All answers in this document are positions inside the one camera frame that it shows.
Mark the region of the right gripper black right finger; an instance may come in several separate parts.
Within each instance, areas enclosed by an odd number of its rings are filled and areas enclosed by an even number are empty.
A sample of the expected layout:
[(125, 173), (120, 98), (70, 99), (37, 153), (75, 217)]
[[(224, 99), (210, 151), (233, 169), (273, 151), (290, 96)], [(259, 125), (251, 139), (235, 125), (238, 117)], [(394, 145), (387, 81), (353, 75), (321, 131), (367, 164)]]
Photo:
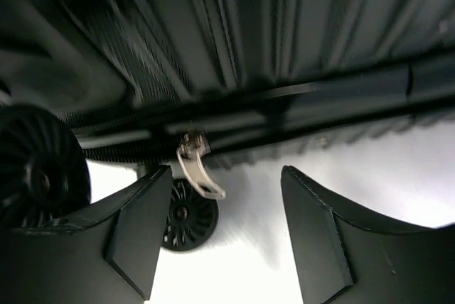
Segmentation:
[(422, 227), (282, 168), (282, 197), (305, 303), (453, 303), (454, 226)]

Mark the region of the black hard-shell suitcase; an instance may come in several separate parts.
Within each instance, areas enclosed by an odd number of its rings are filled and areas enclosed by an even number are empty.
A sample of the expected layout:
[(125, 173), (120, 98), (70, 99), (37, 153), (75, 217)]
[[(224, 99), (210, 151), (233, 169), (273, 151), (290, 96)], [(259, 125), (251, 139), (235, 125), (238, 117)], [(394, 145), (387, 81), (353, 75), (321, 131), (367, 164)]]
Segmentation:
[(1, 0), (1, 226), (89, 205), (87, 161), (173, 162), (163, 246), (218, 222), (204, 168), (454, 108), (454, 0)]

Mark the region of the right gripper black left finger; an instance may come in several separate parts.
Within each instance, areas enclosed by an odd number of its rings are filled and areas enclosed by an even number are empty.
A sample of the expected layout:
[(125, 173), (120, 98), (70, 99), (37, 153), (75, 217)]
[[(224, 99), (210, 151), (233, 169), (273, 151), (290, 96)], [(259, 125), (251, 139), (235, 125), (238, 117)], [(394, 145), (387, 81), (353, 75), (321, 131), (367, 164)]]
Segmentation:
[(2, 303), (150, 299), (172, 188), (160, 165), (42, 227), (1, 230)]

